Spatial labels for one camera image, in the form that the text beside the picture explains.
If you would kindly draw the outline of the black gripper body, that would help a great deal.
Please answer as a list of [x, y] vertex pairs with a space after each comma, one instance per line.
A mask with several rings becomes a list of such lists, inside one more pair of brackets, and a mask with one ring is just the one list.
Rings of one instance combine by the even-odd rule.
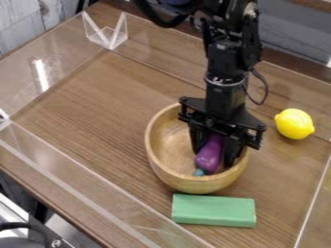
[[244, 142], [244, 147], [260, 149], [267, 124], [246, 108], [248, 77], [206, 77], [206, 96], [183, 96], [179, 119], [218, 134]]

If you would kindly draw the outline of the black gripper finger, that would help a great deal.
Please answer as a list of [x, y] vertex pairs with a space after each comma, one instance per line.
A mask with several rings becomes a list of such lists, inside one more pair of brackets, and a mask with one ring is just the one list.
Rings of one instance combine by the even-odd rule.
[[190, 141], [192, 152], [198, 153], [200, 148], [207, 142], [210, 132], [206, 127], [198, 126], [195, 124], [188, 125]]
[[224, 166], [230, 168], [235, 159], [240, 156], [244, 148], [244, 142], [240, 139], [226, 138], [224, 146]]

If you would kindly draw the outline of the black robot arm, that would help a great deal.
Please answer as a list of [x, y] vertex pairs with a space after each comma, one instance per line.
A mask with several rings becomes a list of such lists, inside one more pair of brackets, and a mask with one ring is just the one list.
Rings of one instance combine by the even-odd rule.
[[158, 0], [175, 14], [162, 18], [147, 0], [134, 0], [150, 21], [174, 28], [184, 21], [202, 32], [208, 67], [206, 97], [180, 99], [179, 118], [187, 123], [191, 148], [215, 153], [231, 167], [244, 148], [262, 145], [267, 124], [247, 110], [248, 77], [259, 77], [262, 61], [258, 0]]

